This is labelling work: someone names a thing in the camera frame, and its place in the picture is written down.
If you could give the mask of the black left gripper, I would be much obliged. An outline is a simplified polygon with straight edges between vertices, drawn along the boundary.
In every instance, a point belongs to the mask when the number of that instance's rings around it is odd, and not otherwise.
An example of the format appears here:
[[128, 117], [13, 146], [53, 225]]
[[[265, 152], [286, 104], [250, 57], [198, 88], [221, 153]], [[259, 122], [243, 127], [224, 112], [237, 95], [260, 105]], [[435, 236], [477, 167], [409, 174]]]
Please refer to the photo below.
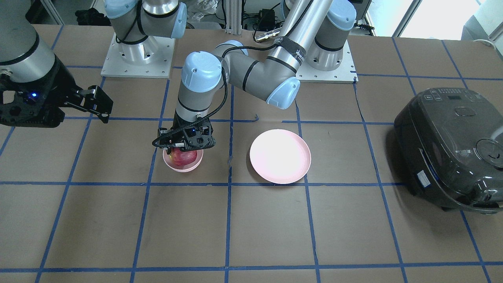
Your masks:
[[157, 147], [164, 149], [167, 156], [171, 155], [173, 148], [196, 151], [210, 149], [215, 144], [213, 127], [207, 117], [196, 118], [190, 122], [175, 116], [170, 129], [163, 127], [158, 129]]

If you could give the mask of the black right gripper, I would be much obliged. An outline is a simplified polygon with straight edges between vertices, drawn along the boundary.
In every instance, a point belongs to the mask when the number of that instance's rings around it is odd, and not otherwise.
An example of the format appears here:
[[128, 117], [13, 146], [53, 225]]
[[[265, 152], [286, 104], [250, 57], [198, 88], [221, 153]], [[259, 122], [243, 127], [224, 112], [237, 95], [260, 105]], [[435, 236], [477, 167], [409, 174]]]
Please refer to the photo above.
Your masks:
[[58, 57], [32, 82], [14, 82], [1, 74], [0, 123], [8, 127], [57, 127], [64, 120], [62, 107], [91, 113], [107, 124], [113, 103], [97, 85], [81, 90]]

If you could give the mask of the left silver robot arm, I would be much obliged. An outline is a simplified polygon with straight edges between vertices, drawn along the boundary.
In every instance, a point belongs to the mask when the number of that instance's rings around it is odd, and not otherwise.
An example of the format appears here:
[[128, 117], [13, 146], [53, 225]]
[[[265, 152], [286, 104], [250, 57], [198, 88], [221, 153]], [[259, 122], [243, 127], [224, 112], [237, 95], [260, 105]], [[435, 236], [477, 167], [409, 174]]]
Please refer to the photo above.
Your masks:
[[264, 102], [287, 109], [301, 81], [332, 82], [345, 65], [345, 49], [357, 11], [348, 0], [297, 0], [278, 36], [268, 47], [244, 46], [229, 40], [211, 52], [190, 53], [181, 71], [174, 122], [158, 129], [152, 145], [170, 154], [209, 149], [215, 145], [210, 117], [220, 89], [223, 107], [230, 86]]

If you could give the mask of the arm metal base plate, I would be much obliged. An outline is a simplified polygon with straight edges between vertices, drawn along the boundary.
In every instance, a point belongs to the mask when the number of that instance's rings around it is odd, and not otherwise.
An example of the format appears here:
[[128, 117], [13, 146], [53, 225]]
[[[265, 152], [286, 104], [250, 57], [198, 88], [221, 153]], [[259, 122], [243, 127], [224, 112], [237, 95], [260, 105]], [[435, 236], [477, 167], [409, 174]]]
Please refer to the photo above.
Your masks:
[[359, 79], [348, 41], [338, 51], [324, 50], [313, 41], [296, 78], [307, 83], [357, 83]]
[[176, 40], [149, 36], [136, 45], [118, 43], [113, 35], [101, 76], [169, 79]]

